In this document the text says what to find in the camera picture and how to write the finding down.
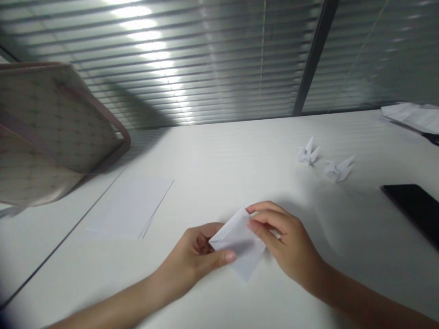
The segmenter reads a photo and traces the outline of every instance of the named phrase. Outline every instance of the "window blind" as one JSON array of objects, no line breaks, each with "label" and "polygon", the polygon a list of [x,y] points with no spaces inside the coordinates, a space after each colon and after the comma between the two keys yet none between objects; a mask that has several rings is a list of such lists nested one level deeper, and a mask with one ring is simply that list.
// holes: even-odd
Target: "window blind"
[{"label": "window blind", "polygon": [[303,114],[439,105],[439,1],[342,0]]},{"label": "window blind", "polygon": [[290,116],[320,10],[319,0],[3,0],[0,26],[32,59],[72,63],[127,128],[145,128],[145,111],[168,125]]}]

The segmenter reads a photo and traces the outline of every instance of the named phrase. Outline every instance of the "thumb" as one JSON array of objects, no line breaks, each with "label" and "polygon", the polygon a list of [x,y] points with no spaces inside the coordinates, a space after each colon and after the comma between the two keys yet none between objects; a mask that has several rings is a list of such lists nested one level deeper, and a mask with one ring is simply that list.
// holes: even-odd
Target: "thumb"
[{"label": "thumb", "polygon": [[250,220],[247,224],[247,227],[258,236],[259,239],[265,243],[268,250],[274,254],[279,240],[269,231],[267,230],[261,223],[255,220]]},{"label": "thumb", "polygon": [[200,272],[202,276],[206,276],[213,270],[233,263],[236,260],[236,254],[232,250],[222,250],[201,256],[201,258]]}]

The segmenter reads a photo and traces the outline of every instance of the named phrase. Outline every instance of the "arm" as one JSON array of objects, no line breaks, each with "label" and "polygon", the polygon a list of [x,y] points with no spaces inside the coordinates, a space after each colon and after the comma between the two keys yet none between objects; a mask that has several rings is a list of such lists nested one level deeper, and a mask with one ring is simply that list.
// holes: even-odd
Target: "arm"
[{"label": "arm", "polygon": [[[439,323],[398,304],[328,265],[302,222],[273,202],[247,208],[248,227],[267,245],[282,270],[309,293],[337,309],[360,328],[431,328]],[[270,230],[280,234],[277,239]]]},{"label": "arm", "polygon": [[116,295],[61,320],[49,329],[128,329],[186,294],[211,271],[232,263],[231,250],[215,252],[210,237],[223,226],[189,228],[160,267],[149,277]]}]

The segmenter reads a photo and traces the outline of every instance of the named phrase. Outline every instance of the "desk surface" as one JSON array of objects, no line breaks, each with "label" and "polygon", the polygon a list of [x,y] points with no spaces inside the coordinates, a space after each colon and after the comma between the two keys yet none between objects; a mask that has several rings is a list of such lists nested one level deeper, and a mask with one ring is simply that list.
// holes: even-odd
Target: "desk surface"
[{"label": "desk surface", "polygon": [[[314,167],[296,163],[311,136],[321,147]],[[352,154],[345,182],[323,175],[326,160]],[[59,320],[152,273],[186,228],[225,221],[239,207],[269,199],[302,219],[329,263],[439,320],[439,254],[379,190],[417,183],[439,200],[437,163],[439,148],[382,120],[380,111],[171,128],[122,173],[175,179],[145,239],[83,239],[104,195],[8,312],[19,312],[23,328]],[[343,319],[266,253],[248,284],[230,268],[218,270],[143,325],[341,328]]]},{"label": "desk surface", "polygon": [[131,149],[106,173],[61,200],[26,208],[0,220],[0,305],[61,243],[141,149],[155,141],[156,130],[132,133]]}]

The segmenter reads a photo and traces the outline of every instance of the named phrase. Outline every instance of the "stack of paper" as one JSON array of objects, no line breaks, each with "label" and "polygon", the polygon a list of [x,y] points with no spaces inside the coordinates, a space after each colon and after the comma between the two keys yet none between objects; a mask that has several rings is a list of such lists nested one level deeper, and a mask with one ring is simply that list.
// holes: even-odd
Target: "stack of paper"
[{"label": "stack of paper", "polygon": [[88,235],[143,239],[172,183],[147,176],[119,178],[96,204],[99,215],[88,223]]},{"label": "stack of paper", "polygon": [[439,133],[439,107],[401,103],[381,107],[383,116],[425,133]]},{"label": "stack of paper", "polygon": [[231,249],[236,253],[230,266],[244,282],[252,276],[265,250],[262,240],[247,227],[249,220],[250,215],[242,208],[209,240],[216,251]]}]

